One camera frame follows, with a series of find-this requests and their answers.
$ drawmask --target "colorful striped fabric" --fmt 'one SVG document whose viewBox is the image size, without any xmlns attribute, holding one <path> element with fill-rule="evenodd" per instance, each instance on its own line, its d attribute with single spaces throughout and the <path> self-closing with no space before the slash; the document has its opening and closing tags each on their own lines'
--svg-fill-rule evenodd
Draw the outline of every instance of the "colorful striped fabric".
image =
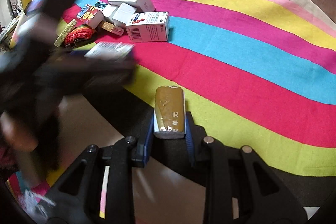
<svg viewBox="0 0 336 224">
<path fill-rule="evenodd" d="M 96 1 L 76 0 L 64 21 Z M 310 0 L 152 2 L 171 15 L 169 42 L 136 44 L 128 90 L 153 105 L 158 86 L 181 85 L 208 135 L 292 174 L 336 175 L 336 25 L 326 14 Z"/>
</svg>

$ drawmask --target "finger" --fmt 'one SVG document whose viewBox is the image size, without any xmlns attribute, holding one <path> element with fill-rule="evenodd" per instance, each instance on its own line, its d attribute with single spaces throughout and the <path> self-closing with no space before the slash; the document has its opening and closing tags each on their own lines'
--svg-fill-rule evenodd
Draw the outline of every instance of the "finger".
<svg viewBox="0 0 336 224">
<path fill-rule="evenodd" d="M 1 115 L 0 122 L 2 135 L 8 145 L 26 152 L 31 152 L 37 147 L 37 139 L 22 122 L 12 118 L 6 112 Z"/>
</svg>

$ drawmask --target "brown small box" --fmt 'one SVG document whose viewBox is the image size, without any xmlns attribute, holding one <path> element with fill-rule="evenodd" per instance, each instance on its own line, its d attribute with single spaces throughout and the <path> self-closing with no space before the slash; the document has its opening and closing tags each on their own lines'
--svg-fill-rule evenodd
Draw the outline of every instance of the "brown small box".
<svg viewBox="0 0 336 224">
<path fill-rule="evenodd" d="M 182 139 L 185 135 L 184 92 L 179 86 L 161 86 L 155 94 L 154 135 Z"/>
<path fill-rule="evenodd" d="M 99 26 L 102 27 L 104 30 L 107 30 L 111 33 L 115 33 L 117 35 L 122 35 L 124 33 L 123 28 L 120 28 L 106 21 L 102 21 Z"/>
</svg>

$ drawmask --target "black stripe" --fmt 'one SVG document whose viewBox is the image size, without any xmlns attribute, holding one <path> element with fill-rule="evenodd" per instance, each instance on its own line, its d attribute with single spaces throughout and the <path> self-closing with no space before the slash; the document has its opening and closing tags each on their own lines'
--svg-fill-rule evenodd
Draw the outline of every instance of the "black stripe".
<svg viewBox="0 0 336 224">
<path fill-rule="evenodd" d="M 109 94 L 85 94 L 93 107 L 122 135 L 147 132 L 154 109 L 131 92 L 122 89 Z M 171 170 L 205 186 L 206 177 L 191 168 L 185 140 L 154 138 L 151 156 Z M 272 168 L 303 206 L 318 207 L 336 187 L 336 177 L 305 177 Z"/>
</svg>

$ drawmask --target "bolt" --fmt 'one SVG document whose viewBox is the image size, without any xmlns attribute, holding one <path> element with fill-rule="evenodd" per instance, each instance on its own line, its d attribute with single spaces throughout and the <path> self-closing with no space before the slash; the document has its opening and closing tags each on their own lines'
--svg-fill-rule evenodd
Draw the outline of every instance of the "bolt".
<svg viewBox="0 0 336 224">
<path fill-rule="evenodd" d="M 244 153 L 247 153 L 247 154 L 252 152 L 251 146 L 248 146 L 248 145 L 244 145 L 242 150 L 243 150 Z"/>
<path fill-rule="evenodd" d="M 97 146 L 92 144 L 92 145 L 89 145 L 88 148 L 87 148 L 87 151 L 89 153 L 92 153 L 92 152 L 95 152 L 97 150 Z"/>
<path fill-rule="evenodd" d="M 209 144 L 209 143 L 213 143 L 214 139 L 212 137 L 210 137 L 210 136 L 206 136 L 206 137 L 203 138 L 203 141 L 205 143 Z"/>
<path fill-rule="evenodd" d="M 135 141 L 135 138 L 133 136 L 127 136 L 127 137 L 125 137 L 125 141 L 127 143 L 132 143 L 132 142 Z"/>
</svg>

